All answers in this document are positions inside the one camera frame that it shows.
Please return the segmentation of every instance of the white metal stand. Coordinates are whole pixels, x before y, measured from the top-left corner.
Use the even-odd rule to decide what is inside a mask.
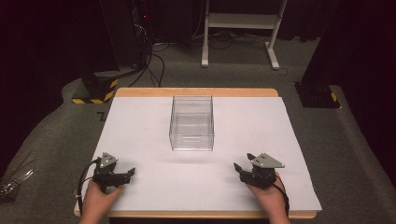
[[[205,36],[202,50],[202,67],[209,66],[209,48],[207,44],[209,27],[223,28],[248,28],[248,29],[268,29],[273,30],[270,42],[265,42],[271,65],[274,70],[279,69],[274,53],[274,44],[277,31],[282,22],[283,12],[288,0],[282,0],[280,9],[275,15],[257,15],[257,14],[231,14],[231,13],[209,13],[209,0],[206,0],[205,9]]]

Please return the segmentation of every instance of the hand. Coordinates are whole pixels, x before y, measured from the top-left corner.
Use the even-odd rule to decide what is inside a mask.
[[[98,184],[92,182],[87,187],[84,204],[82,205],[82,217],[79,223],[99,223],[111,208],[113,203],[120,197],[123,185],[119,185],[110,194],[104,194]]]
[[[285,188],[280,181],[280,178],[276,179],[275,185],[285,191]],[[274,186],[271,186],[267,189],[260,189],[249,184],[247,184],[247,187],[259,201],[262,210],[267,213],[271,224],[290,223],[285,211],[285,201],[283,199],[283,195],[278,189],[276,189]]]

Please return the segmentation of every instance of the gray carpet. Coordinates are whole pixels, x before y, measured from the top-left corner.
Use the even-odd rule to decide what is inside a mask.
[[[201,67],[200,48],[171,45],[165,49],[165,44],[154,47],[154,52],[165,62],[163,87],[278,90],[323,207],[317,217],[292,223],[396,223],[395,188],[362,136],[341,88],[331,86],[342,105],[340,109],[303,108],[300,103],[293,82],[301,80],[317,43],[277,40],[279,71],[272,70],[262,42],[209,49],[208,68]],[[214,41],[211,44],[218,48],[224,45]],[[162,64],[153,57],[150,68],[158,77]],[[122,78],[118,88],[130,85],[136,78]],[[0,204],[0,223],[78,222],[73,214],[73,190],[82,169],[92,159],[105,124],[97,113],[107,113],[111,106],[111,102],[74,105],[71,97],[79,82],[64,87],[64,103],[35,127],[9,165],[8,171],[12,172],[31,152],[27,161],[35,161],[16,176],[30,168],[35,173],[22,183],[14,203]],[[134,86],[152,87],[149,72]]]

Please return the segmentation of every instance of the person's left hand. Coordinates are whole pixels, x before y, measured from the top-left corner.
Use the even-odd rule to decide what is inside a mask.
[[[119,185],[110,194],[104,194],[98,184],[90,180],[82,205],[82,217],[79,223],[98,223],[120,197],[123,185]]]

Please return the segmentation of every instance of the clear plastic container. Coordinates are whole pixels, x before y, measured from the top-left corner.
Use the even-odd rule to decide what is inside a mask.
[[[173,150],[213,150],[212,96],[175,95],[169,138]]]

